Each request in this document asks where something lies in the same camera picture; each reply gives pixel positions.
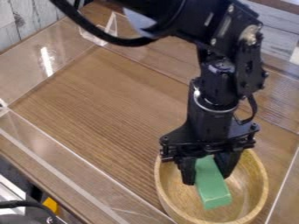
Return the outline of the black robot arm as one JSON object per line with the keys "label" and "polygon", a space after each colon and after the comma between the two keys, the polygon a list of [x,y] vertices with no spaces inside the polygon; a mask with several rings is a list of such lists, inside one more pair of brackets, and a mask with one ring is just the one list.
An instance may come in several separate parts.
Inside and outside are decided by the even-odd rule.
{"label": "black robot arm", "polygon": [[213,156],[225,178],[259,131],[251,117],[236,117],[240,101],[257,109],[253,93],[267,79],[257,14],[239,0],[112,1],[144,37],[175,36],[196,45],[200,76],[189,82],[185,121],[160,138],[161,160],[176,163],[191,186],[196,160]]}

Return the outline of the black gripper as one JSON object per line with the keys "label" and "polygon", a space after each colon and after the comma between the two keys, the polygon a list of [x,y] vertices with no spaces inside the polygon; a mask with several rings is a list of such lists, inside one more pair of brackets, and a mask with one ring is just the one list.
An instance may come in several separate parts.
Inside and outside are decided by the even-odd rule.
{"label": "black gripper", "polygon": [[259,125],[253,116],[239,120],[235,116],[239,102],[227,105],[205,100],[200,85],[191,81],[187,116],[181,126],[160,137],[160,157],[164,162],[179,163],[181,182],[195,184],[195,158],[213,155],[221,177],[229,177],[239,163],[240,153],[255,143]]}

